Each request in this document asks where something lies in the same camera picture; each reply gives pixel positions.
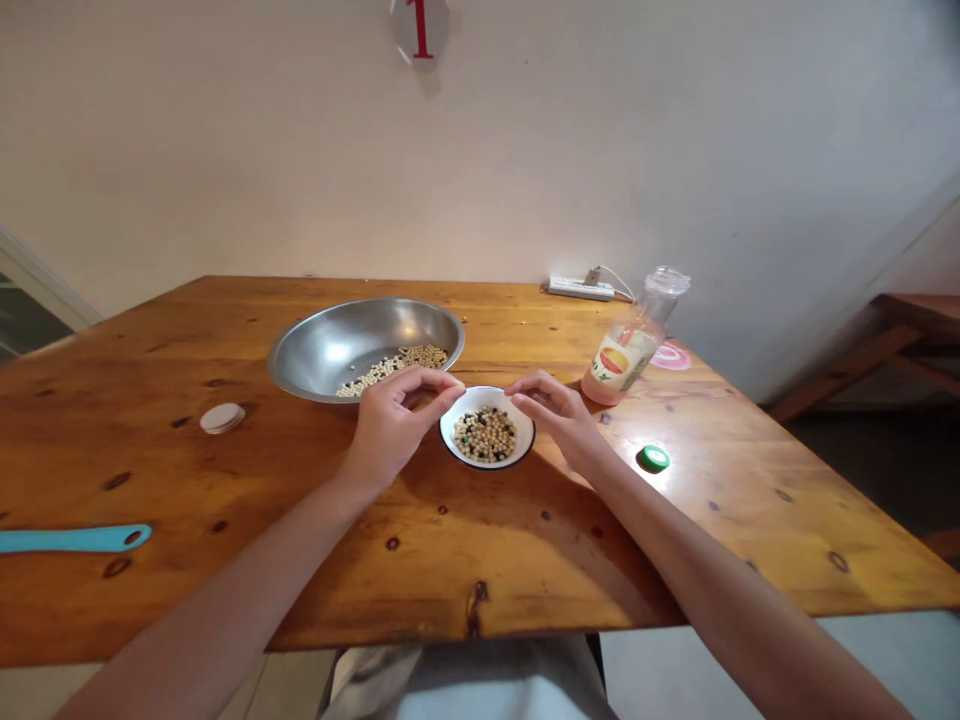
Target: table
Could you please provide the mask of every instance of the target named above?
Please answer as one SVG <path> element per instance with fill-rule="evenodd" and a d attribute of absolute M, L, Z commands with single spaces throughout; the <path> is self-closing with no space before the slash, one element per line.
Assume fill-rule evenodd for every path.
<path fill-rule="evenodd" d="M 790 390 L 770 410 L 784 423 L 799 417 L 841 390 L 861 380 L 871 370 L 890 363 L 960 396 L 960 379 L 917 357 L 941 354 L 956 356 L 956 346 L 918 345 L 922 340 L 960 339 L 960 296 L 878 295 L 871 303 L 889 320 L 882 332 L 864 339 L 808 380 Z"/>
<path fill-rule="evenodd" d="M 119 556 L 0 557 L 0 666 L 109 658 L 323 482 L 355 421 L 276 388 L 265 358 L 298 319 L 379 295 L 463 317 L 454 374 L 500 386 L 537 367 L 578 379 L 624 307 L 535 285 L 204 277 L 3 367 L 0 529 L 147 522 L 154 535 Z M 246 420 L 204 434 L 200 415 L 230 401 Z M 695 356 L 592 407 L 631 463 L 666 449 L 672 465 L 649 482 L 808 613 L 960 605 L 949 566 Z M 545 433 L 499 473 L 430 433 L 270 649 L 683 622 Z"/>

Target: stainless steel bowl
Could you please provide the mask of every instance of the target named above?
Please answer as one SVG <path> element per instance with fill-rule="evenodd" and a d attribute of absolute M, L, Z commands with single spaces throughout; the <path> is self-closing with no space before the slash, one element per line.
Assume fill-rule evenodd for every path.
<path fill-rule="evenodd" d="M 416 345 L 446 350 L 446 370 L 463 350 L 463 325 L 453 313 L 422 300 L 357 300 L 311 315 L 284 332 L 273 344 L 268 366 L 270 377 L 288 393 L 351 405 L 360 398 L 334 394 L 345 382 L 364 375 L 384 356 L 393 357 L 399 348 Z"/>

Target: door frame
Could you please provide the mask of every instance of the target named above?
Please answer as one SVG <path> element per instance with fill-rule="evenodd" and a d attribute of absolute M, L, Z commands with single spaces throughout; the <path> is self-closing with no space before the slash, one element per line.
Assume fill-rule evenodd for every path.
<path fill-rule="evenodd" d="M 0 226 L 0 272 L 74 332 L 103 320 L 56 273 Z"/>

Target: hand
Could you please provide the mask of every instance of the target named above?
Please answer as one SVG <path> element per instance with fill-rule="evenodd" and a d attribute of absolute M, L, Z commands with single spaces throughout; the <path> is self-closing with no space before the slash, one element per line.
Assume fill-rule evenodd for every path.
<path fill-rule="evenodd" d="M 580 393 L 552 375 L 537 370 L 503 392 L 520 412 L 550 434 L 575 472 L 587 477 L 600 460 L 616 457 Z"/>
<path fill-rule="evenodd" d="M 393 482 L 420 446 L 423 436 L 466 388 L 453 375 L 409 365 L 360 396 L 360 419 L 344 466 L 378 484 Z M 434 398 L 418 411 L 420 400 Z"/>

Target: blue spatula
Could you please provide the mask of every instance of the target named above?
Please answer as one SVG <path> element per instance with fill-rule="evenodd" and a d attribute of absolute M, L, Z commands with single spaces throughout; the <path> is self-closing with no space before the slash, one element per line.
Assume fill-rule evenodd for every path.
<path fill-rule="evenodd" d="M 116 525 L 86 530 L 6 530 L 0 532 L 0 554 L 12 552 L 124 552 L 143 545 L 149 525 Z"/>

